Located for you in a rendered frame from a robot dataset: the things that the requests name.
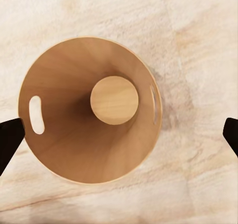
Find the trash can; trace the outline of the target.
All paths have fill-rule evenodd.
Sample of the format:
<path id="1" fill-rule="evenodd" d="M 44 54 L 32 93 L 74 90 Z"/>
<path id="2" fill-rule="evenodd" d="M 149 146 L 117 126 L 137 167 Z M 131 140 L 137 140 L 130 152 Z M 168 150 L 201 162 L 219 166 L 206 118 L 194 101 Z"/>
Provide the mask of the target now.
<path id="1" fill-rule="evenodd" d="M 40 135 L 29 113 L 34 96 L 40 99 Z M 155 77 L 130 48 L 105 37 L 76 36 L 32 62 L 19 89 L 17 117 L 26 145 L 47 170 L 74 183 L 100 185 L 145 162 L 160 135 L 163 106 Z"/>

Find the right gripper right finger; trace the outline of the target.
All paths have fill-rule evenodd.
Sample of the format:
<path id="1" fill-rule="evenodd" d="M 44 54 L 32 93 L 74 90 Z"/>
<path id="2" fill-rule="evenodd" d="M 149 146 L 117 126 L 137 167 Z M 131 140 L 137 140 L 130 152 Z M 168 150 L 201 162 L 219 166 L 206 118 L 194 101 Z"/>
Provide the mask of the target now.
<path id="1" fill-rule="evenodd" d="M 225 121 L 223 136 L 229 143 L 233 151 L 238 156 L 238 120 L 227 118 Z"/>

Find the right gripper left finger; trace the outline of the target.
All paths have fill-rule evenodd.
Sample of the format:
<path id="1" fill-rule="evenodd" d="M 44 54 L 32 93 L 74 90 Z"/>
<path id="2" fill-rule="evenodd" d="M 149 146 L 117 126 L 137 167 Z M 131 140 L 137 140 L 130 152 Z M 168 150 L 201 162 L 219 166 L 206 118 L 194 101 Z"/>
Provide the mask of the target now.
<path id="1" fill-rule="evenodd" d="M 0 123 L 0 176 L 25 137 L 21 118 Z"/>

